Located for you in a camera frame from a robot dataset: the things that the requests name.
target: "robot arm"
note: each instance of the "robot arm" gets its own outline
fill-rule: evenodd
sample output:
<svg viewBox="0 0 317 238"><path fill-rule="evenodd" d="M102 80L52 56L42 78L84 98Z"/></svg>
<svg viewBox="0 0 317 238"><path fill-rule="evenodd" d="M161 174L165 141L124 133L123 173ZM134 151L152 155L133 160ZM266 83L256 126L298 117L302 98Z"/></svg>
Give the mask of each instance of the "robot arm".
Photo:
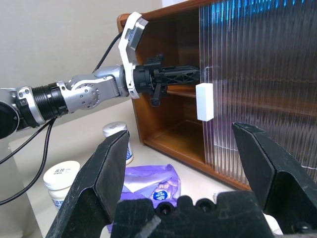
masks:
<svg viewBox="0 0 317 238"><path fill-rule="evenodd" d="M148 93L152 95L151 105L159 106L168 85L199 81L198 68L164 68L162 56L138 65L135 50L147 24L137 12L128 17L119 42L123 65L102 67L68 82L58 81L36 88L0 88L0 139L76 110L92 109L111 98L131 95L138 99L140 93Z"/></svg>

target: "wooden cabinet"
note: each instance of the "wooden cabinet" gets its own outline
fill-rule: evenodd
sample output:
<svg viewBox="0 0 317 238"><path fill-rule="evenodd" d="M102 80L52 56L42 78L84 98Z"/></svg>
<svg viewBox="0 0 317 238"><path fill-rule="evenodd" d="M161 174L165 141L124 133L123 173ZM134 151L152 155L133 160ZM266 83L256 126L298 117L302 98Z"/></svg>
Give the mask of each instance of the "wooden cabinet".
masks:
<svg viewBox="0 0 317 238"><path fill-rule="evenodd" d="M148 57L163 54L164 66L199 67L199 6L210 2L213 1L189 0L143 13L149 23L136 50L139 64ZM118 17L119 31L128 16ZM249 189L247 185L216 173L212 165L206 164L203 124L197 120L194 85L169 86L168 96L162 99L160 107L151 107L148 95L133 100L133 105L140 140L144 144L236 188Z"/></svg>

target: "black cable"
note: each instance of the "black cable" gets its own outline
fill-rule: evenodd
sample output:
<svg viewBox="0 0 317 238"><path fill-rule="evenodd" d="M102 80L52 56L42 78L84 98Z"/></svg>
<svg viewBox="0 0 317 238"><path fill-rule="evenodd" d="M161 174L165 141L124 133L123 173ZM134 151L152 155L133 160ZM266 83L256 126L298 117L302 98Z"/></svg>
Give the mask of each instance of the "black cable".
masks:
<svg viewBox="0 0 317 238"><path fill-rule="evenodd" d="M112 49L113 45L115 44L115 42L122 36L122 32L120 32L115 38L114 40L111 42L111 44L108 46L108 49L106 50L104 56L101 58L101 60L99 61L98 65L96 66L95 70L93 71L93 73L100 68L100 66L103 64L105 58L107 57L107 55L109 54L110 50Z"/></svg>
<svg viewBox="0 0 317 238"><path fill-rule="evenodd" d="M32 187L35 182L39 179L41 173L43 172L44 170L44 166L45 166L45 163L46 163L46 158L47 158L47 155L48 155L48 147L49 147L49 140L50 140L50 134L51 134L51 130L52 130L52 127L53 127L53 124L55 122L56 119L52 119L50 120L47 124L49 124L49 128L48 128L48 131L46 132L46 138L45 138L45 144L44 144L44 152L43 152L43 158L42 158L42 163L41 163L41 166L40 166L40 169L39 171L37 172L37 174L35 175L34 179L24 188L22 189L21 191L19 191L17 194L13 195L12 197L10 198L7 198L6 200L3 200L0 202L0 206L1 205L4 205L8 202L11 202L15 199L17 199L19 196L21 196L22 194L24 194L27 190L30 189L30 187Z"/></svg>
<svg viewBox="0 0 317 238"><path fill-rule="evenodd" d="M24 146L26 146L31 140L34 139L35 136L37 136L42 130L44 130L49 124L51 123L51 121L47 122L45 125L43 125L38 131L36 131L29 139L27 139L27 141L25 141L19 148L17 148L15 151L13 151L11 154L9 154L7 157L5 157L4 159L0 160L0 165L3 164L5 161L7 161L8 159L10 159L13 155L15 155L16 153L18 153L21 149L24 148Z"/></svg>

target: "jar lid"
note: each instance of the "jar lid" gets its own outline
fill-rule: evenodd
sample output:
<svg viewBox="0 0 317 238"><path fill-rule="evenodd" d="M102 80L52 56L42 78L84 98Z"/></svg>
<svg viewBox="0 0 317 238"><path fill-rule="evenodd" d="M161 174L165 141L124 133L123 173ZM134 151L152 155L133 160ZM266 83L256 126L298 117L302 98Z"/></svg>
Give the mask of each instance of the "jar lid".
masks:
<svg viewBox="0 0 317 238"><path fill-rule="evenodd" d="M127 130L127 124L122 121L115 121L103 127L105 137L116 134L121 130Z"/></svg>
<svg viewBox="0 0 317 238"><path fill-rule="evenodd" d="M43 176L44 184L49 190L60 190L71 186L80 169L77 161L65 161L59 163Z"/></svg>

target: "purple packaging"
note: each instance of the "purple packaging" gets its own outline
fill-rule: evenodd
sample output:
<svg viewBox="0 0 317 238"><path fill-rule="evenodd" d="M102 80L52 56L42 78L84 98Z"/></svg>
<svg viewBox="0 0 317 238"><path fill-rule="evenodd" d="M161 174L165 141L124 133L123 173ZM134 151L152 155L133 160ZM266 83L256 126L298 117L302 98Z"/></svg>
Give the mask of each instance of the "purple packaging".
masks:
<svg viewBox="0 0 317 238"><path fill-rule="evenodd" d="M148 198L154 208L161 202L176 206L180 188L179 176L170 164L127 167L120 200Z"/></svg>

